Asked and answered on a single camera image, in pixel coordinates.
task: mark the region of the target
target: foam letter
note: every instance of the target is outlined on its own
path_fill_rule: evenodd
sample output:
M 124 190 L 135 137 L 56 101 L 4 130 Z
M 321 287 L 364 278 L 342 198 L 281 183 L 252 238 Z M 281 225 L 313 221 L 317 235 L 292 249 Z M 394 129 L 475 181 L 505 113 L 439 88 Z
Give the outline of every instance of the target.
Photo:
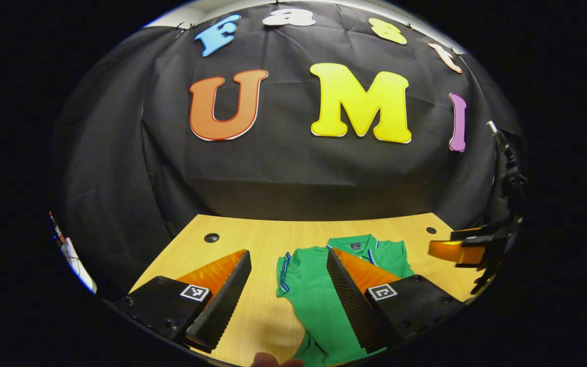
M 280 9 L 271 12 L 261 21 L 265 25 L 312 25 L 316 24 L 316 20 L 312 19 L 314 13 L 303 9 Z
M 393 42 L 397 42 L 399 44 L 407 43 L 407 39 L 401 34 L 400 30 L 398 30 L 395 25 L 375 18 L 369 19 L 368 23 L 372 24 L 373 32 L 375 32 L 375 34 L 382 37 L 383 39 L 392 40 Z
M 203 140 L 231 140 L 245 134 L 255 123 L 259 100 L 259 82 L 266 79 L 266 70 L 248 70 L 235 75 L 239 83 L 237 114 L 226 121 L 214 117 L 217 88 L 223 85 L 223 77 L 209 77 L 192 84 L 193 94 L 190 116 L 192 132 Z
M 450 69 L 458 72 L 459 74 L 461 74 L 461 68 L 458 67 L 457 65 L 454 64 L 454 62 L 452 61 L 452 55 L 450 55 L 449 52 L 445 51 L 441 46 L 438 46 L 438 44 L 435 43 L 428 43 L 428 45 L 435 49 L 436 52 L 438 53 L 438 56 L 440 56 L 441 60 L 443 60 L 443 62 L 450 67 Z
M 455 111 L 455 124 L 450 139 L 451 151 L 466 150 L 466 141 L 464 135 L 466 132 L 466 101 L 454 93 L 450 93 L 450 100 Z
M 217 49 L 221 48 L 225 44 L 228 44 L 234 36 L 229 35 L 228 37 L 224 36 L 224 33 L 233 33 L 237 30 L 237 26 L 233 21 L 241 18 L 242 16 L 238 14 L 234 14 L 229 16 L 219 23 L 207 28 L 205 31 L 199 33 L 195 40 L 200 39 L 203 42 L 203 46 L 205 46 L 205 50 L 203 51 L 203 56 L 208 56 L 212 52 L 216 51 Z
M 348 126 L 341 121 L 341 105 L 348 114 L 352 128 L 363 137 L 380 111 L 380 123 L 373 129 L 379 140 L 408 143 L 412 133 L 407 128 L 405 89 L 409 82 L 393 72 L 382 71 L 366 92 L 344 65 L 314 64 L 312 74 L 321 81 L 321 111 L 312 124 L 312 133 L 320 137 L 343 137 Z

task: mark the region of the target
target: black background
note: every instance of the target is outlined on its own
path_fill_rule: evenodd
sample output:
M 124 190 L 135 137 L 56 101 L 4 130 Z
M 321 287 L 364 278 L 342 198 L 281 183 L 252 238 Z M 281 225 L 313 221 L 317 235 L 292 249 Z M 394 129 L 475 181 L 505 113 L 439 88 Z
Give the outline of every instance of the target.
M 49 240 L 48 142 L 108 50 L 180 2 L 0 2 L 0 360 L 196 365 L 100 304 Z M 412 2 L 499 82 L 529 143 L 531 212 L 495 283 L 376 365 L 587 365 L 587 3 Z

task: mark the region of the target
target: screw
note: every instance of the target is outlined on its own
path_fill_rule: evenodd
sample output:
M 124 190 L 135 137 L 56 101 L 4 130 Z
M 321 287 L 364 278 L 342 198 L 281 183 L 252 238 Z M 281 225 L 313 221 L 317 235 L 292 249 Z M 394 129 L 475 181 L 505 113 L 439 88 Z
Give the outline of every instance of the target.
M 172 329 L 172 330 L 175 330 L 175 329 L 177 329 L 177 328 L 178 328 L 178 325 L 176 325 L 176 324 L 175 324 L 173 321 L 171 321 L 171 320 L 165 320 L 165 325 L 166 325 L 168 328 Z

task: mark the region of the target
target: blue stripe trim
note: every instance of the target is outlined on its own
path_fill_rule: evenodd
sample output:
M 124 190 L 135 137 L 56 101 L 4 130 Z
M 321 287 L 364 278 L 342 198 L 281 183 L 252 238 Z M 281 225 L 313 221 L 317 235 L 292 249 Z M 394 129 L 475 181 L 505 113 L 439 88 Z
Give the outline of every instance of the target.
M 291 255 L 287 253 L 284 257 L 286 259 L 282 261 L 282 270 L 280 270 L 280 288 L 282 288 L 282 290 L 285 292 L 288 292 L 289 286 L 284 283 L 284 278 L 286 277 L 287 267 L 289 267 L 289 260 L 291 260 Z
M 368 260 L 370 260 L 371 264 L 373 264 L 379 268 L 379 266 L 375 263 L 375 259 L 373 258 L 373 253 L 372 253 L 372 251 L 370 251 L 370 249 L 368 250 Z

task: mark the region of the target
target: table grommet hole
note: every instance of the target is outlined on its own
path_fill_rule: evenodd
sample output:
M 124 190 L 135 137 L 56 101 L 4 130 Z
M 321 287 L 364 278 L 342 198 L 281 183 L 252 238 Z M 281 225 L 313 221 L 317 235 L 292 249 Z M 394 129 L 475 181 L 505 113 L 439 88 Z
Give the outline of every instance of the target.
M 217 233 L 208 233 L 203 238 L 208 244 L 216 242 L 219 240 L 219 235 Z

